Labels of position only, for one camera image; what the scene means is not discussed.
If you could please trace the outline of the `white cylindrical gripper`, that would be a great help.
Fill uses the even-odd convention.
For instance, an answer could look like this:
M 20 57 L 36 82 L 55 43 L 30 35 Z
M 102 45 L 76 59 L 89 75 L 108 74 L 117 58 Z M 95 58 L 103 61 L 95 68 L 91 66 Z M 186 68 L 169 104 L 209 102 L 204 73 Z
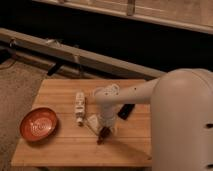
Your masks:
M 103 127 L 112 128 L 116 122 L 116 107 L 114 105 L 102 105 L 99 122 Z

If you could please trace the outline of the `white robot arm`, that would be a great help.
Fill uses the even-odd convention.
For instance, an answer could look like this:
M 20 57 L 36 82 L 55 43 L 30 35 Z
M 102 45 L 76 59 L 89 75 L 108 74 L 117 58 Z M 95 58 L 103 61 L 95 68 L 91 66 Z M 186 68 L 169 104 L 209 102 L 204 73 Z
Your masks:
M 176 69 L 132 87 L 94 93 L 109 120 L 116 104 L 148 103 L 152 171 L 213 171 L 213 72 Z

